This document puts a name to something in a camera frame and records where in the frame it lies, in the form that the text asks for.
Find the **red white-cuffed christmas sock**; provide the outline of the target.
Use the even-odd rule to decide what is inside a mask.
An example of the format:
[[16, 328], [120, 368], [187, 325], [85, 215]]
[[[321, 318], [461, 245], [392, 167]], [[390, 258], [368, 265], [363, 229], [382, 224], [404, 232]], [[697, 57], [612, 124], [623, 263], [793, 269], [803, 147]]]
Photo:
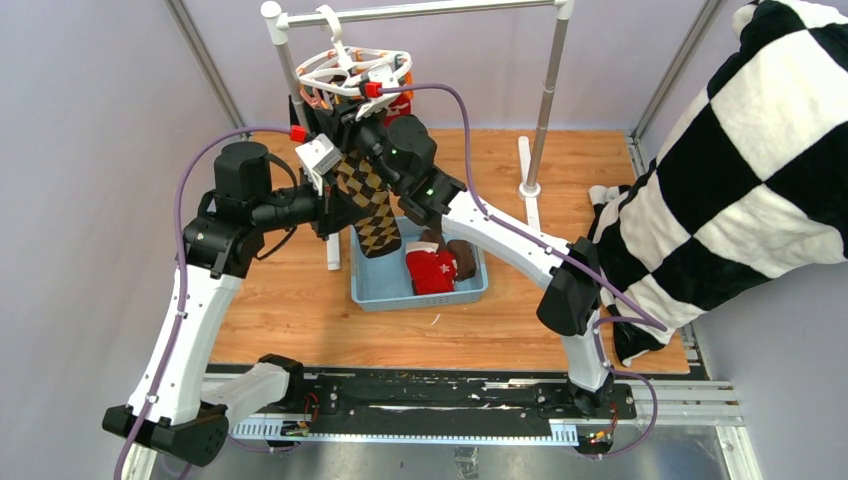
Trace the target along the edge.
[[405, 262], [410, 274], [432, 269], [438, 263], [437, 245], [413, 241], [405, 245]]

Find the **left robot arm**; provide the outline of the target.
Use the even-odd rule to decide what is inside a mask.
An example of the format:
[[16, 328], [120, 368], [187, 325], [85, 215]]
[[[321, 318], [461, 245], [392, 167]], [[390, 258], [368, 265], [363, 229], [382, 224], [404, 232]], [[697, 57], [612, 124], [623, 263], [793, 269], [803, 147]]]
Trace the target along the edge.
[[202, 467], [218, 456], [230, 429], [258, 410], [273, 404], [293, 413], [312, 400], [303, 365], [274, 354], [219, 387], [202, 387], [231, 302], [251, 264], [267, 254], [265, 235], [310, 225], [323, 239], [364, 215], [339, 189], [333, 170], [342, 155], [327, 137], [296, 152], [298, 184], [274, 189], [277, 158], [265, 145], [239, 141], [221, 150], [214, 187], [196, 217], [176, 225], [174, 289], [148, 367], [127, 403], [106, 411], [106, 431]]

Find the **brown sock striped cuff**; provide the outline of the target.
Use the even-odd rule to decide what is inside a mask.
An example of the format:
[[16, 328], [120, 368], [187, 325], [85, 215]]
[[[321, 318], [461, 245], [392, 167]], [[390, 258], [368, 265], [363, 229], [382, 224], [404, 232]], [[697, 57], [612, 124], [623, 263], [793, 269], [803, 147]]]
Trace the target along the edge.
[[447, 242], [446, 247], [456, 263], [455, 281], [461, 282], [473, 278], [477, 273], [473, 246], [465, 240], [453, 239]]

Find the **red snowflake christmas sock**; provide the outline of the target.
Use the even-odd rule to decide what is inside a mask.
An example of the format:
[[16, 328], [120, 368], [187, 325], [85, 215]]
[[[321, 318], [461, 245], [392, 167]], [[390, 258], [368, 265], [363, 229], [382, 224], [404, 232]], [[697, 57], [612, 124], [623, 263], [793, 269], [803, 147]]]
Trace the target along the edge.
[[438, 263], [432, 269], [410, 274], [413, 291], [416, 295], [453, 292], [455, 274], [456, 263], [453, 255], [448, 252], [438, 252]]

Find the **brown argyle sock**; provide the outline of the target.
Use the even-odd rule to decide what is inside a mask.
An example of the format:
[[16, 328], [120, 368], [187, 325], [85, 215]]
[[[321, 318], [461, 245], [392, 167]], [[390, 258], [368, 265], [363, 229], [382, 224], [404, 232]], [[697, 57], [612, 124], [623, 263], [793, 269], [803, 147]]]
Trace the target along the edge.
[[356, 151], [345, 154], [335, 172], [345, 191], [366, 212], [353, 225], [361, 253], [373, 259], [396, 252], [402, 246], [402, 238], [382, 178]]

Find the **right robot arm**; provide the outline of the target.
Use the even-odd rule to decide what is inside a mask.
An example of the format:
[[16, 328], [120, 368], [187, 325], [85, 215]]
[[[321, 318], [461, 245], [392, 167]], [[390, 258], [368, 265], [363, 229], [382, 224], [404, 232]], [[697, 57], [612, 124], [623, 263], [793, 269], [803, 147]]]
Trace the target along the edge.
[[381, 115], [359, 117], [363, 105], [315, 107], [309, 125], [353, 155], [354, 168], [370, 167], [409, 220], [484, 249], [542, 288], [536, 316], [564, 344], [572, 406], [584, 417], [601, 414], [611, 403], [613, 378], [593, 334], [600, 313], [595, 248], [585, 238], [571, 244], [544, 234], [485, 203], [469, 182], [436, 166], [437, 144], [416, 116], [386, 123]]

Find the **light blue plastic basket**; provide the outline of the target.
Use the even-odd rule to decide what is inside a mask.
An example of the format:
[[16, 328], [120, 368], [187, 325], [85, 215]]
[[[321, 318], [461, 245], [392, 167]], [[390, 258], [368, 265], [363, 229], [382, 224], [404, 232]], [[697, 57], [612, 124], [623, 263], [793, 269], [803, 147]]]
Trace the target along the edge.
[[350, 237], [351, 298], [366, 312], [474, 303], [489, 287], [482, 249], [471, 247], [474, 274], [459, 278], [460, 260], [421, 240], [424, 228], [405, 217], [397, 219], [398, 250], [366, 257], [356, 233]]

